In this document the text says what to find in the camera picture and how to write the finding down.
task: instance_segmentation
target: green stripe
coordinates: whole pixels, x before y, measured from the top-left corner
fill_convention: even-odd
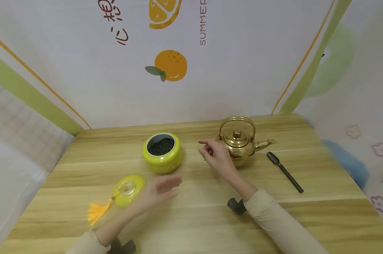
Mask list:
[[[331,17],[331,21],[328,24],[327,30],[324,33],[323,39],[313,60],[311,61],[308,69],[297,84],[296,88],[293,90],[293,93],[290,94],[285,104],[283,104],[283,106],[280,108],[279,114],[291,114],[299,105],[303,97],[306,95],[307,90],[309,89],[311,82],[316,74],[317,68],[320,64],[320,60],[325,50],[325,47],[327,46],[331,35],[333,34],[335,28],[337,27],[339,21],[341,20],[350,3],[351,0],[338,1],[333,16]]]
[[[0,84],[39,114],[73,136],[84,128],[0,59]]]

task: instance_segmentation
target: orange fruit illustration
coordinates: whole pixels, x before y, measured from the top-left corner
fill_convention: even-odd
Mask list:
[[[177,18],[181,0],[149,0],[149,18],[151,29],[163,29]]]
[[[187,73],[187,61],[178,51],[164,50],[157,54],[155,66],[146,66],[145,70],[152,75],[160,76],[162,82],[179,81]]]

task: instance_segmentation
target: dark tea leaves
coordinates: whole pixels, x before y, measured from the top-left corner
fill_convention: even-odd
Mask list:
[[[151,147],[149,147],[148,151],[151,155],[161,156],[161,155],[165,155],[168,152],[170,152],[170,150],[172,150],[173,146],[174,146],[174,140],[173,139],[164,138],[164,139],[160,140],[159,142],[156,142],[155,144],[151,145]]]

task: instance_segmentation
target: orange stripe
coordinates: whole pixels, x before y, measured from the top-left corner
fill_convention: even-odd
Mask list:
[[[335,0],[333,0],[333,2],[331,3],[331,6],[330,6],[330,8],[328,9],[328,12],[327,12],[327,14],[326,14],[325,17],[324,17],[323,23],[321,24],[320,29],[318,30],[318,32],[317,32],[317,34],[316,34],[316,37],[314,37],[314,40],[312,41],[312,43],[311,43],[309,49],[307,50],[306,54],[304,55],[303,59],[301,60],[301,62],[300,62],[300,64],[299,64],[299,66],[297,67],[295,73],[293,74],[293,77],[292,77],[291,80],[289,81],[288,85],[286,86],[286,88],[285,88],[285,90],[283,91],[283,93],[282,93],[282,95],[280,96],[280,98],[277,100],[276,105],[273,107],[273,110],[272,110],[272,114],[271,114],[271,115],[274,114],[277,105],[278,105],[279,102],[282,100],[283,96],[286,94],[286,92],[287,92],[287,90],[289,89],[290,85],[293,83],[293,80],[296,78],[297,73],[299,73],[301,67],[303,66],[304,62],[306,61],[307,56],[309,56],[310,51],[313,49],[313,46],[314,46],[314,44],[316,43],[316,41],[317,41],[317,39],[318,39],[318,37],[319,37],[321,31],[323,30],[323,27],[324,27],[325,22],[327,21],[328,15],[330,14],[331,9],[333,8],[334,2],[335,2]]]
[[[44,86],[46,86],[47,89],[50,90],[50,92],[52,92],[52,94],[54,94],[60,101],[62,101],[69,109],[71,109],[72,112],[74,112],[82,121],[84,121],[84,123],[91,129],[90,125],[87,123],[86,120],[84,120],[84,118],[75,110],[73,109],[73,107],[70,106],[70,104],[68,104],[60,95],[58,95],[56,93],[56,91],[54,91],[41,77],[39,77],[39,75],[36,74],[36,72],[34,72],[27,64],[25,64],[25,62],[22,61],[22,59],[19,58],[19,56],[17,56],[15,53],[13,53],[12,50],[10,50],[10,48],[7,47],[7,45],[5,45],[1,40],[0,40],[0,45],[2,48],[4,48],[9,54],[11,54],[11,56],[13,56],[21,65],[23,65],[23,67],[25,67],[34,77],[36,77]]]

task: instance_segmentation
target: light wood tabletop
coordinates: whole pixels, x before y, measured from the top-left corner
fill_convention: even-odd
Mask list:
[[[352,178],[299,115],[254,117],[256,141],[277,144],[256,152],[239,168],[320,241],[330,253],[383,254],[383,220]],[[106,203],[116,183],[128,174],[146,180],[142,146],[154,133],[176,134],[184,160],[180,195],[139,217],[120,234],[144,254],[279,253],[248,214],[226,206],[237,193],[213,174],[200,156],[198,139],[215,138],[221,121],[176,123],[82,131],[20,217],[0,253],[64,253],[89,230],[89,204]],[[299,194],[266,156],[272,151],[303,187]],[[118,208],[112,207],[102,223]]]

